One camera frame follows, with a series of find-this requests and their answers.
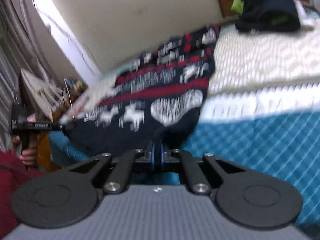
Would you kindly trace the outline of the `red sleeve forearm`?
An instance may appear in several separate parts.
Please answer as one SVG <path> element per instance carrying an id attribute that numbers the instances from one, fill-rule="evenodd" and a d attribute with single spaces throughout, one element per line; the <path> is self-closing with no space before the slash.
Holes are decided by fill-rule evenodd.
<path id="1" fill-rule="evenodd" d="M 0 172 L 0 235 L 3 239 L 19 225 L 10 204 L 13 192 L 21 184 L 43 175 L 44 172 L 35 168 L 27 170 L 11 152 L 1 152 Z"/>

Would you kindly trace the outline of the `left hand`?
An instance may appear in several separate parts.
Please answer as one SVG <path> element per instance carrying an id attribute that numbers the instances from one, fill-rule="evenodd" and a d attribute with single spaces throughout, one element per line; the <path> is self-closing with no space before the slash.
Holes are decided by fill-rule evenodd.
<path id="1" fill-rule="evenodd" d="M 17 148 L 20 144 L 20 137 L 19 136 L 12 137 L 11 142 L 12 142 L 11 153 L 13 155 L 16 155 Z M 37 150 L 38 150 L 37 140 L 31 140 L 29 141 L 28 148 L 22 150 L 21 155 L 18 158 L 22 161 L 22 163 L 26 167 L 35 167 L 37 164 L 37 161 L 36 161 Z"/>

